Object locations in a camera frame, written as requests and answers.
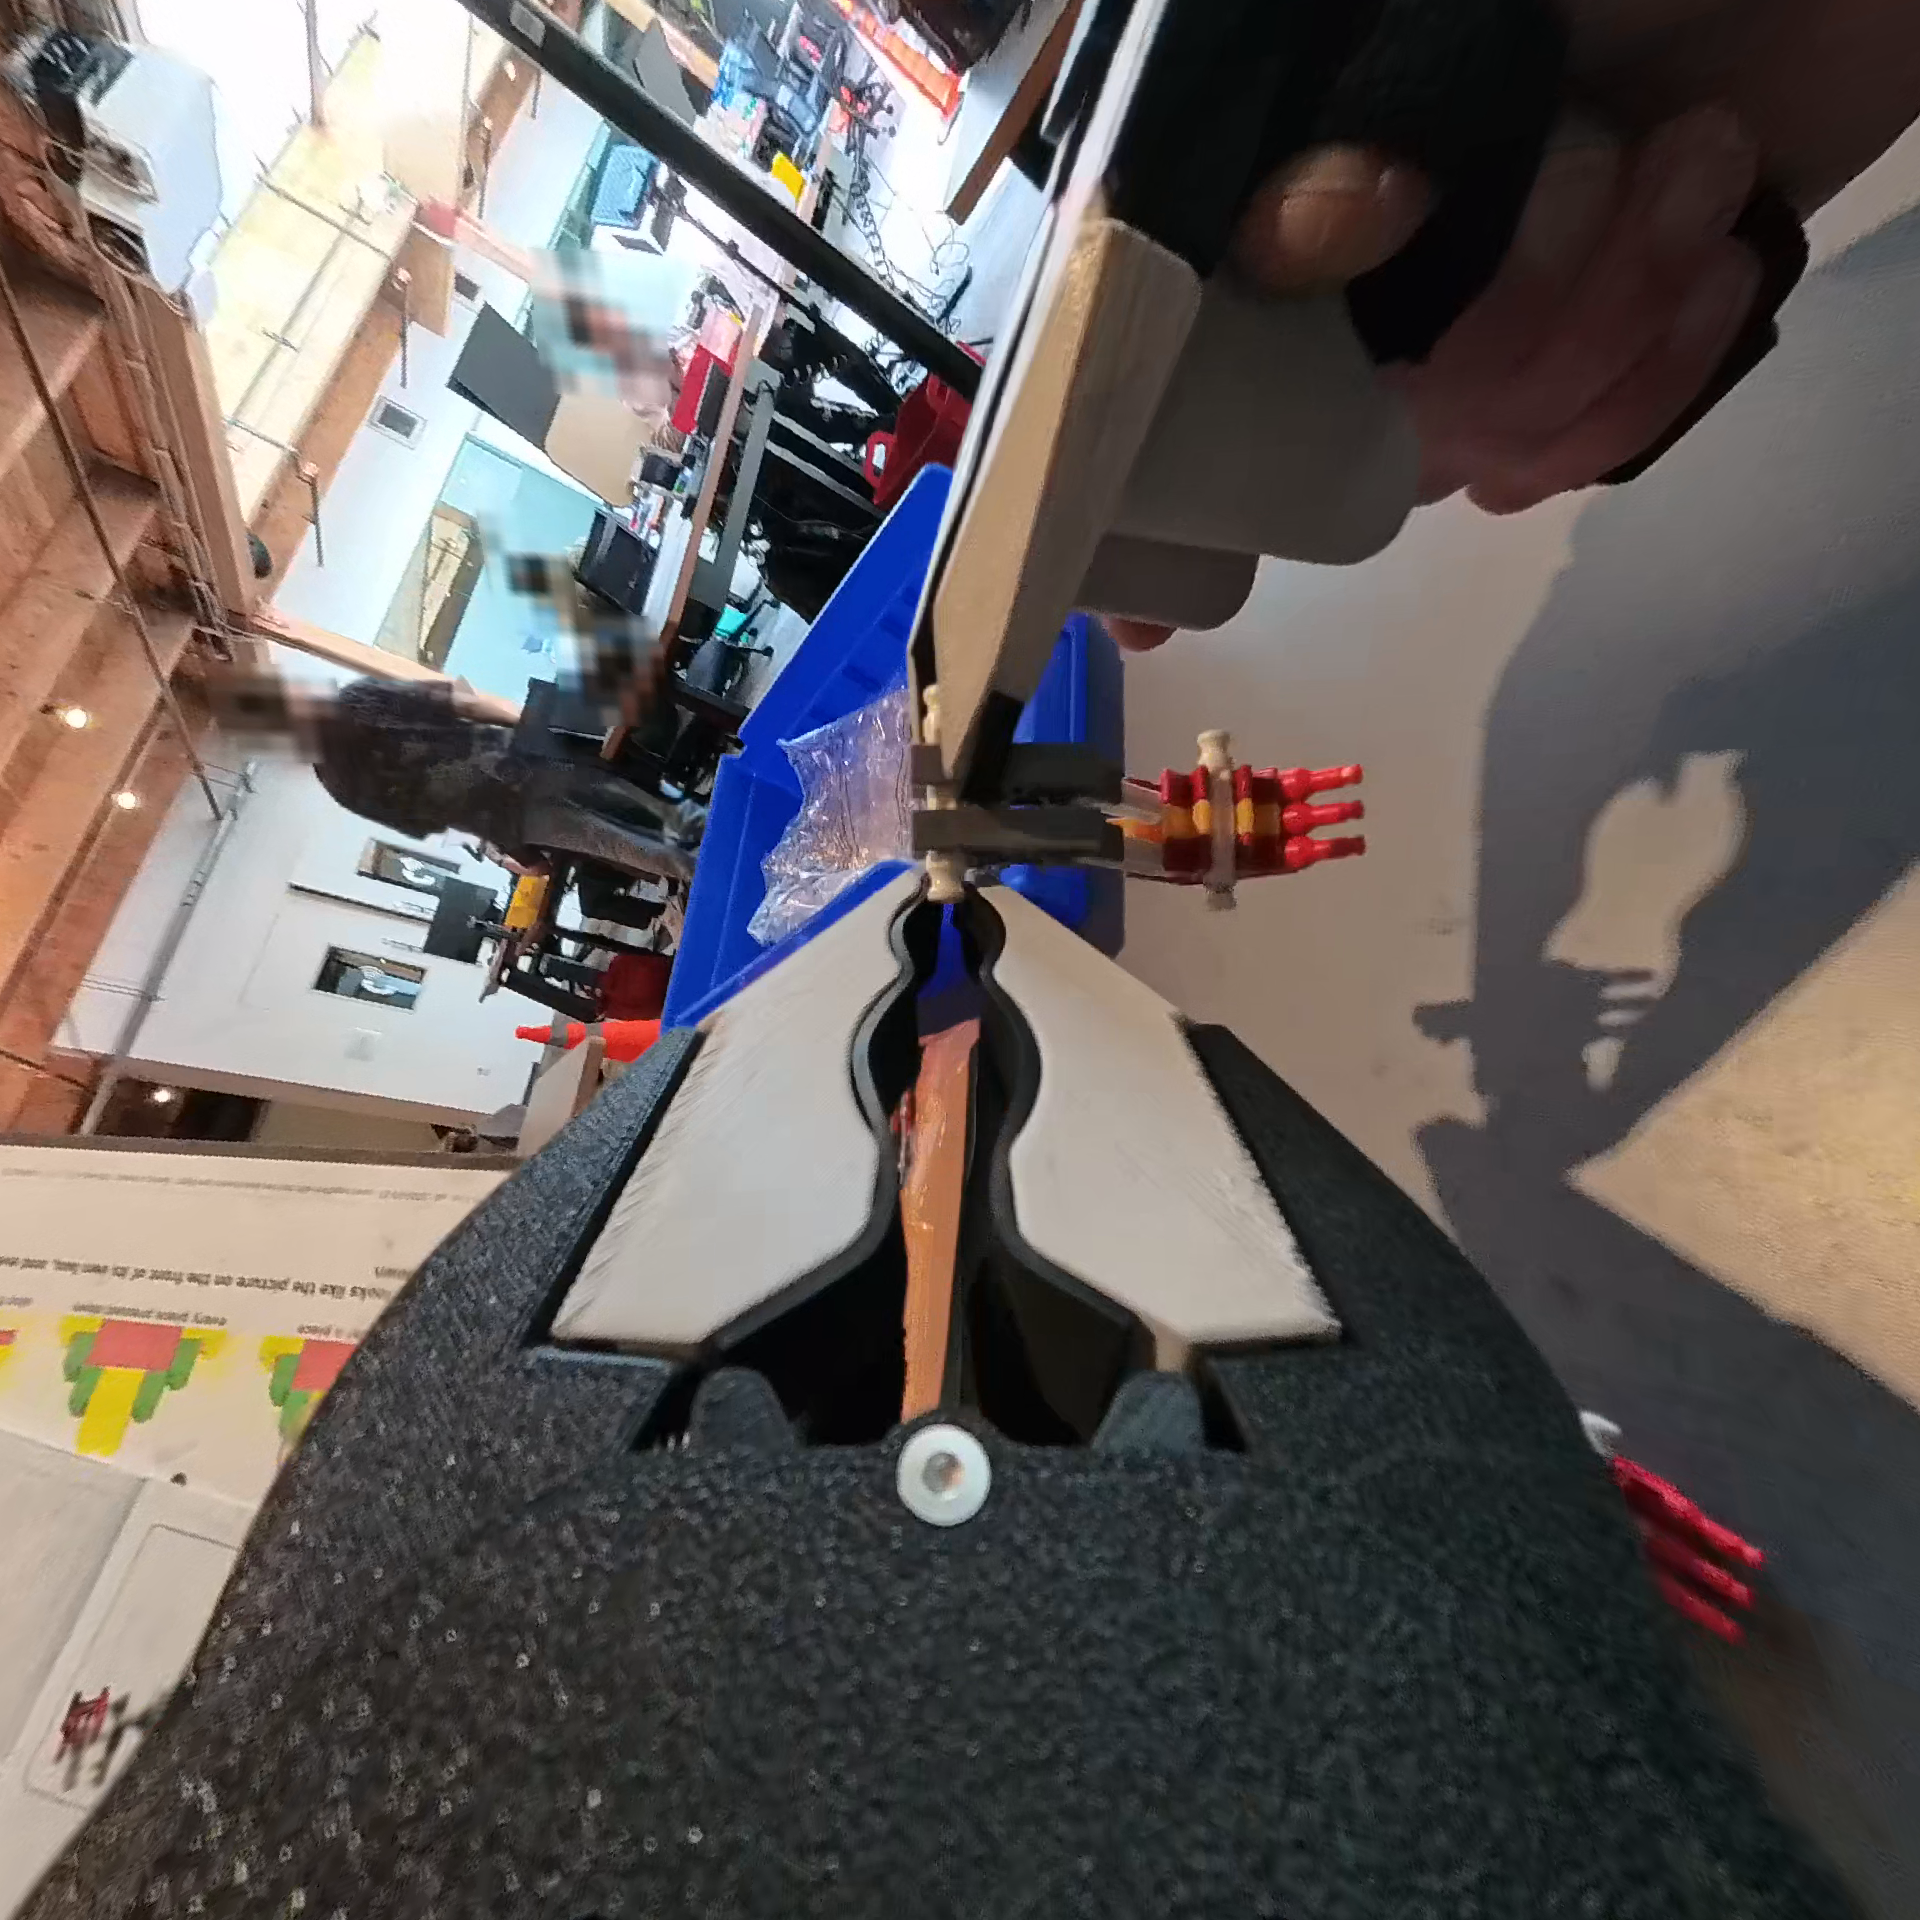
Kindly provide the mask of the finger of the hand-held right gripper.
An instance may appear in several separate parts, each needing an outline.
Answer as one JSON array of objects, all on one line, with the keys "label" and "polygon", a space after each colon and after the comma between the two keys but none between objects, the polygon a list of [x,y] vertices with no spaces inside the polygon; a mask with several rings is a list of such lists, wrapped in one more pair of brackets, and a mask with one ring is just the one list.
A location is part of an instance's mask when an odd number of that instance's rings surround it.
[{"label": "finger of the hand-held right gripper", "polygon": [[919,612],[938,802],[991,802],[1187,347],[1202,284],[1113,217],[1057,217],[975,398]]}]

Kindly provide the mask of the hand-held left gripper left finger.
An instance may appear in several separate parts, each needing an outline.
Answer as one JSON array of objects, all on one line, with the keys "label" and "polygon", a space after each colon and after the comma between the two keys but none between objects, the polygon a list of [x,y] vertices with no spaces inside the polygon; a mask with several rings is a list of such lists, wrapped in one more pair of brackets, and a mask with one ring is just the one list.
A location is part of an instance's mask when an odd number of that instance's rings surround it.
[{"label": "hand-held left gripper left finger", "polygon": [[890,877],[702,1020],[558,1345],[724,1347],[874,1241],[893,1179],[874,1044],[921,902],[916,870]]}]

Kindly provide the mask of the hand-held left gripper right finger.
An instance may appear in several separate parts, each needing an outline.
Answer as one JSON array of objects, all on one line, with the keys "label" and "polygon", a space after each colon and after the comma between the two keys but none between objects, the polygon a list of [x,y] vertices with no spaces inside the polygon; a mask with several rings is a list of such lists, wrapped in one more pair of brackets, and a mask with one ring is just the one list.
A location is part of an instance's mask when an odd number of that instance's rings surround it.
[{"label": "hand-held left gripper right finger", "polygon": [[974,893],[1014,1254],[1126,1315],[1162,1357],[1331,1342],[1337,1315],[1187,1022],[1019,891]]}]

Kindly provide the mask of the grey red yellow toy assembly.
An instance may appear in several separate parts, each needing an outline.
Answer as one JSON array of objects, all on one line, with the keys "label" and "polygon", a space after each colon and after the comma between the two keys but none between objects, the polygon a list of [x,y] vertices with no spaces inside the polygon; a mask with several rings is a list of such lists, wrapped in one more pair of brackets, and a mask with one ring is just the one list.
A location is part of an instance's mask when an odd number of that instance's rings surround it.
[{"label": "grey red yellow toy assembly", "polygon": [[1363,769],[1259,765],[1233,734],[1196,739],[1190,764],[1155,774],[1125,769],[1086,742],[1021,741],[1006,702],[990,697],[975,742],[961,757],[961,727],[943,719],[950,805],[916,818],[921,793],[911,708],[909,846],[963,858],[966,887],[1013,869],[1086,869],[1199,893],[1230,913],[1245,884],[1311,874],[1366,851],[1358,799]]},{"label": "grey red yellow toy assembly", "polygon": [[1593,1410],[1582,1410],[1578,1420],[1638,1530],[1658,1594],[1694,1629],[1739,1646],[1767,1571],[1764,1549],[1628,1455],[1618,1425]]}]

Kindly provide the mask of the person's right hand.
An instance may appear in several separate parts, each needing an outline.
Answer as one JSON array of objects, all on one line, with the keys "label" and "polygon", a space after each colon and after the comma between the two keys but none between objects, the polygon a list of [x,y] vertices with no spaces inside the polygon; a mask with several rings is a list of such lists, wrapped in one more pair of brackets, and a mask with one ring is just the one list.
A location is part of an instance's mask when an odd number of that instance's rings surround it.
[{"label": "person's right hand", "polygon": [[1421,505],[1510,517],[1603,485],[1708,399],[1762,305],[1737,238],[1773,187],[1803,223],[1915,121],[1910,2],[1551,4],[1571,123],[1501,268],[1413,369],[1259,369],[1305,443],[1249,454],[1257,550],[1354,565]]}]

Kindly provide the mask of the blue plastic bin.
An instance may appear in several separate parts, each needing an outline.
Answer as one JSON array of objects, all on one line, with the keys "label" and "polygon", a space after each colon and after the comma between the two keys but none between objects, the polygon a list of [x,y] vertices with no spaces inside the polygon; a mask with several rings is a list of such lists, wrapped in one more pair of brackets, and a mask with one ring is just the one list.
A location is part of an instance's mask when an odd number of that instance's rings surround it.
[{"label": "blue plastic bin", "polygon": [[[801,777],[783,742],[867,706],[906,676],[906,650],[943,515],[950,471],[919,473],[845,581],[811,622],[740,732],[711,788],[679,956],[667,979],[663,1026],[706,1020],[786,948],[749,935],[766,893],[762,861],[801,811]],[[1123,758],[1121,650],[1087,615],[1071,615],[1018,742],[1100,748]],[[1009,884],[1109,958],[1123,948],[1123,877],[1110,870],[1010,869]]]}]

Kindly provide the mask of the clear plastic bag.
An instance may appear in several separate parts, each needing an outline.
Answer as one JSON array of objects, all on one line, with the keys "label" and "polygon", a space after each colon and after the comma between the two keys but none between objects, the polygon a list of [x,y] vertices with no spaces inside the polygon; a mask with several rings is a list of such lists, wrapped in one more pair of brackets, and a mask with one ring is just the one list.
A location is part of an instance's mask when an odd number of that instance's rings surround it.
[{"label": "clear plastic bag", "polygon": [[898,684],[780,742],[801,805],[758,870],[749,935],[763,948],[804,932],[859,879],[909,854],[907,692]]}]

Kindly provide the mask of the black metal pole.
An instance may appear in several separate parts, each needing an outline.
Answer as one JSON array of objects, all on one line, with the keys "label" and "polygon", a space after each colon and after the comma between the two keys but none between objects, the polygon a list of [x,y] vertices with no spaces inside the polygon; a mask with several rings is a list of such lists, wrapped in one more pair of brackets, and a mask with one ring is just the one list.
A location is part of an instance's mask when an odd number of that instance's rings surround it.
[{"label": "black metal pole", "polygon": [[581,34],[539,4],[462,2],[465,11],[501,37],[547,77],[593,107],[605,123],[658,155],[698,185],[726,217],[783,265],[868,322],[903,357],[940,378],[964,399],[980,387],[980,364],[941,334],[914,305],[811,229],[809,220],[758,185],[699,138],[669,107],[590,47]]}]

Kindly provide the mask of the printed instruction sheet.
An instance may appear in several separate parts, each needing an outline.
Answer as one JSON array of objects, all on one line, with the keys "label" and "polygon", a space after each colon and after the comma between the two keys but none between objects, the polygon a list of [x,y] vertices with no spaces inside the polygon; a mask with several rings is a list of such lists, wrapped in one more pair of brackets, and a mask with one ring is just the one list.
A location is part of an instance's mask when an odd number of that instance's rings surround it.
[{"label": "printed instruction sheet", "polygon": [[502,1174],[5,1146],[5,1842],[129,1764],[347,1357]]}]

